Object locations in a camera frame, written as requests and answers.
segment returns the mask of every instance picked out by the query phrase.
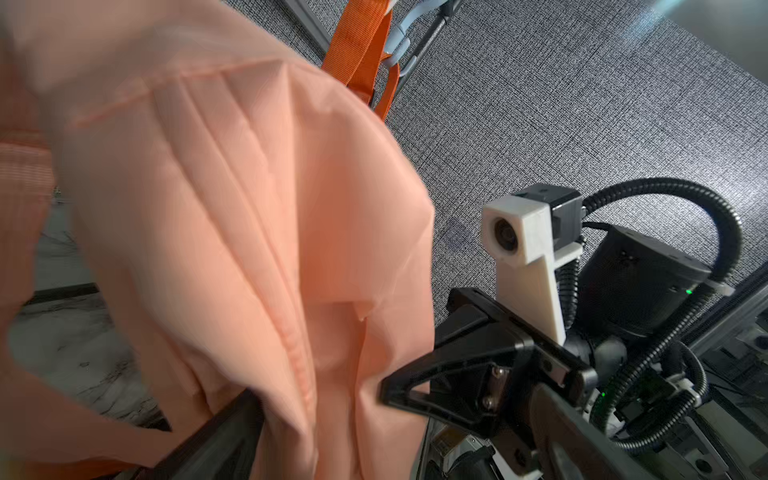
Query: orange strap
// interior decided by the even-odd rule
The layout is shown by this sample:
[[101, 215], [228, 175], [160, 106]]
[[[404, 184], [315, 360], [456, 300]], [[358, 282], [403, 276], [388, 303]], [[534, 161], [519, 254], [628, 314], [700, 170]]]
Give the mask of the orange strap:
[[[392, 13], [386, 13], [389, 0], [349, 0], [330, 48], [323, 70], [347, 85], [360, 100], [370, 104], [379, 73], [384, 44], [389, 35]], [[400, 67], [389, 69], [389, 79], [376, 114], [384, 120], [394, 98]]]
[[389, 107], [392, 106], [392, 100], [395, 98], [395, 90], [397, 90], [397, 82], [400, 80], [400, 64], [394, 64], [389, 69], [389, 76], [386, 79], [386, 87], [384, 93], [379, 99], [379, 103], [376, 105], [376, 114], [384, 120], [389, 113]]
[[360, 65], [358, 65], [355, 74], [352, 76], [352, 80], [347, 84], [347, 87], [366, 104], [370, 104], [371, 98], [373, 98], [373, 86], [376, 83], [376, 76], [379, 74], [379, 63], [382, 60], [382, 52], [384, 52], [384, 44], [389, 35], [389, 25], [391, 22], [392, 13], [390, 12], [379, 24], [379, 28], [376, 29], [368, 51], [363, 55]]

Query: metal frame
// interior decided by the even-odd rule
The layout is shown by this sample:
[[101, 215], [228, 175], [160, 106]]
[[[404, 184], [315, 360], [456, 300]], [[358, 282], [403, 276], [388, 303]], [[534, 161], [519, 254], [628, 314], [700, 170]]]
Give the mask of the metal frame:
[[[729, 308], [734, 300], [737, 304]], [[700, 323], [713, 317], [720, 316], [720, 319], [696, 339], [687, 342], [688, 346], [696, 356], [702, 356], [746, 329], [765, 310], [768, 310], [768, 263], [740, 283], [733, 297], [722, 299], [707, 312]]]

